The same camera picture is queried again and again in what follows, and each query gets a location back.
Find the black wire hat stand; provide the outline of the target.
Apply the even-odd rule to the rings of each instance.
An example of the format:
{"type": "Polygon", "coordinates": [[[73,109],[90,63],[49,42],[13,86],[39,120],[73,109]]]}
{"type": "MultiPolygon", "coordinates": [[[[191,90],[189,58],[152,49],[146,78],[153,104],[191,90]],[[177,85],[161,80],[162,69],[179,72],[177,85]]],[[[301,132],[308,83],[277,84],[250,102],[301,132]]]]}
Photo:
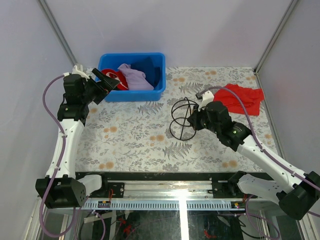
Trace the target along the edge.
{"type": "Polygon", "coordinates": [[[191,116],[193,112],[193,107],[196,102],[189,100],[187,97],[178,100],[173,104],[170,110],[170,115],[172,121],[169,124],[169,133],[173,138],[179,141],[189,141],[196,135],[196,130],[189,129],[192,128],[191,124],[188,122],[188,117],[191,116]]]}

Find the blue plastic bin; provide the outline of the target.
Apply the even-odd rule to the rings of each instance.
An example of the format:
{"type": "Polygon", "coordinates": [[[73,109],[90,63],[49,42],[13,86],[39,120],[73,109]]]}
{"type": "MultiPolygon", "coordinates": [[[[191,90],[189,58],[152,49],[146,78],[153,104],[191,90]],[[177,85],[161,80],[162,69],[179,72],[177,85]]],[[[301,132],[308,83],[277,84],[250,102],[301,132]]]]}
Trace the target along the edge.
{"type": "Polygon", "coordinates": [[[121,64],[132,64],[150,57],[155,67],[159,67],[159,82],[154,90],[113,90],[107,102],[154,102],[159,101],[166,89],[166,58],[160,52],[106,53],[100,57],[98,70],[117,70],[121,64]]]}

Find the lilac bucket hat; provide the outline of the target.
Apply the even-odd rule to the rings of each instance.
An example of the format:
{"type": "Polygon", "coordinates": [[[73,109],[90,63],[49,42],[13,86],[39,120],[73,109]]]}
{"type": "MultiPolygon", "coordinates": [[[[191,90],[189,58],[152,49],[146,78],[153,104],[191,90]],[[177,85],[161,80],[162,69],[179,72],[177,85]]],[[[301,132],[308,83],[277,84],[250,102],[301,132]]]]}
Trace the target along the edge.
{"type": "Polygon", "coordinates": [[[153,91],[154,87],[146,80],[144,72],[132,69],[129,64],[123,63],[118,67],[123,74],[130,91],[153,91]]]}

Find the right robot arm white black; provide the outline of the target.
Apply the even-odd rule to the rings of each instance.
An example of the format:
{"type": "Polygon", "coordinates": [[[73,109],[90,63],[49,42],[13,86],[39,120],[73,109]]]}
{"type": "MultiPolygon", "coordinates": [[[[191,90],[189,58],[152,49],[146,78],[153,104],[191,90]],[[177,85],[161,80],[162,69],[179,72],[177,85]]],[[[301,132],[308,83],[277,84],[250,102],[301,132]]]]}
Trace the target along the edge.
{"type": "Polygon", "coordinates": [[[208,130],[234,152],[248,158],[272,179],[265,180],[239,173],[228,184],[233,197],[254,195],[277,204],[294,220],[301,220],[320,198],[320,176],[295,167],[268,147],[244,124],[233,121],[220,101],[195,105],[187,121],[195,131],[208,130]]]}

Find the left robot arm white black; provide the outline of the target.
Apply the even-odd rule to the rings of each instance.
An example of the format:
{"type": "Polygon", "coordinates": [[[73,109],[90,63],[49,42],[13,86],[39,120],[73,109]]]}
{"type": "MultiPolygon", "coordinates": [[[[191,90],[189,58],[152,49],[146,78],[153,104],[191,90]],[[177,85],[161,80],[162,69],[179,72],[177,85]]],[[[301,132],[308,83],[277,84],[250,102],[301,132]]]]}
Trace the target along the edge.
{"type": "Polygon", "coordinates": [[[49,169],[44,178],[37,179],[35,183],[43,205],[49,209],[80,208],[91,193],[102,198],[110,190],[109,184],[99,174],[76,178],[77,147],[86,125],[89,104],[98,105],[121,83],[96,68],[91,72],[98,81],[76,65],[71,73],[54,79],[63,80],[63,101],[57,115],[50,110],[47,113],[58,126],[58,136],[49,169]]]}

